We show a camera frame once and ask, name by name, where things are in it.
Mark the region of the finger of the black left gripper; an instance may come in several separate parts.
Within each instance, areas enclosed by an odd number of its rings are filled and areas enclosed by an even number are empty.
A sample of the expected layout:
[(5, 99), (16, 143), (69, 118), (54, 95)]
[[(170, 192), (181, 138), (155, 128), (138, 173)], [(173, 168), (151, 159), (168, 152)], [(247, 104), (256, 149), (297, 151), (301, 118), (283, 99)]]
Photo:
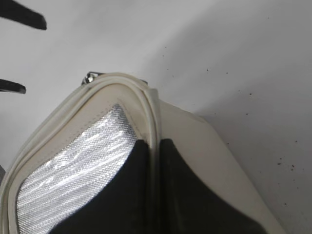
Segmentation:
[(0, 91), (9, 93), (25, 94), (26, 87), (22, 84), (9, 80), (0, 79)]
[(47, 29), (47, 22), (44, 16), (22, 4), (1, 4), (0, 17), (35, 29)]

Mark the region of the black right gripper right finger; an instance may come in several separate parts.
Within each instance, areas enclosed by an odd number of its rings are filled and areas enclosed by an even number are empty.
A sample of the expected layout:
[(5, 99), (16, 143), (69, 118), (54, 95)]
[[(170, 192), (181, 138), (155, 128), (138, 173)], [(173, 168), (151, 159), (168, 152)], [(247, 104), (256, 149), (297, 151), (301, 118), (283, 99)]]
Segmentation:
[(162, 230), (165, 234), (247, 234), (248, 218), (213, 193), (171, 139), (160, 143)]

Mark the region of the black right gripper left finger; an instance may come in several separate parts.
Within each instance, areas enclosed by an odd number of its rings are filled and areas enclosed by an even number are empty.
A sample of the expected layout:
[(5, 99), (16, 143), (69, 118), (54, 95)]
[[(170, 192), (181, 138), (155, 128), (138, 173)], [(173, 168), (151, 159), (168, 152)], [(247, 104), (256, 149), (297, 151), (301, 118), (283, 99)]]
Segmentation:
[(146, 232), (147, 143), (138, 140), (112, 181), (79, 212), (79, 234)]

